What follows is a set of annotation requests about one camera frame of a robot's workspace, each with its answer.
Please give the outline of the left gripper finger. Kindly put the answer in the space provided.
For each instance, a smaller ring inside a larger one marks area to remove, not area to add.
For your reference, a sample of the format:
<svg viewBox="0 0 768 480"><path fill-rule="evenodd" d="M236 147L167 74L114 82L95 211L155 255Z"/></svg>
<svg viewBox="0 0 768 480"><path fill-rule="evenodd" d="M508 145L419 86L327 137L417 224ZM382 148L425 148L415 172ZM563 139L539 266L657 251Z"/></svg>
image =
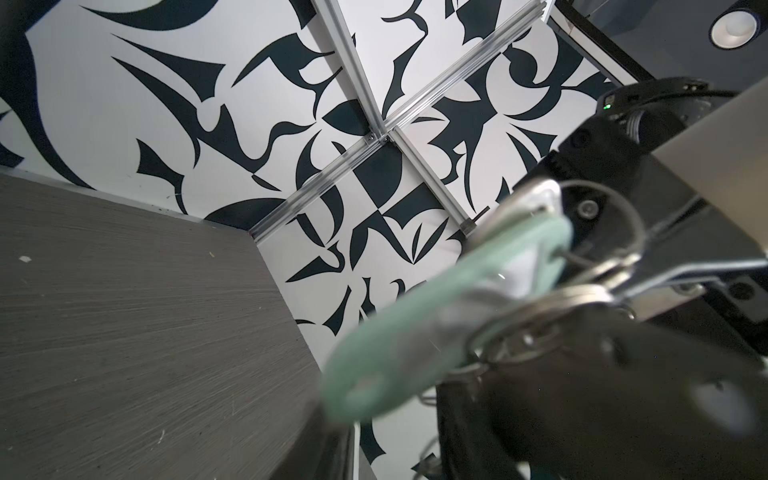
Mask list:
<svg viewBox="0 0 768 480"><path fill-rule="evenodd" d="M437 389L442 474L763 479L767 373L755 357L603 306L547 349Z"/></svg>

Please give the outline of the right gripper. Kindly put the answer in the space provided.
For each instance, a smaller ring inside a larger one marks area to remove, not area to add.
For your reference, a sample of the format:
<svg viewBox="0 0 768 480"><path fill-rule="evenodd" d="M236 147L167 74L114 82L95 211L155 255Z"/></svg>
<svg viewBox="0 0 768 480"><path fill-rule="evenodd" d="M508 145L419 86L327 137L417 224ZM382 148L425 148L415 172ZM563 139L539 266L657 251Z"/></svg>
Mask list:
<svg viewBox="0 0 768 480"><path fill-rule="evenodd" d="M649 319L744 354L767 350L767 259L732 221L653 156L653 151L736 97L695 77L672 77L602 94L581 123L528 178L582 179L617 190L638 210L649 234L623 290L633 311L643 286L701 296L665 306ZM581 217L593 220L605 198L567 189Z"/></svg>

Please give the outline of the pale green key tag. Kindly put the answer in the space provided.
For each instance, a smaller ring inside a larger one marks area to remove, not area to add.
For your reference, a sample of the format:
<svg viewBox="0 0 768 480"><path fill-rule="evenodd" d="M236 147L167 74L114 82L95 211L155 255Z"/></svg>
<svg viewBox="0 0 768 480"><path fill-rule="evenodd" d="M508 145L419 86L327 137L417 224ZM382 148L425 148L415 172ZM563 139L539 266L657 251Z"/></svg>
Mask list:
<svg viewBox="0 0 768 480"><path fill-rule="evenodd" d="M425 391L466 360L469 338L503 308L553 287L570 246L563 215L540 213L467 251L347 335L329 356L318 397L326 418L371 420Z"/></svg>

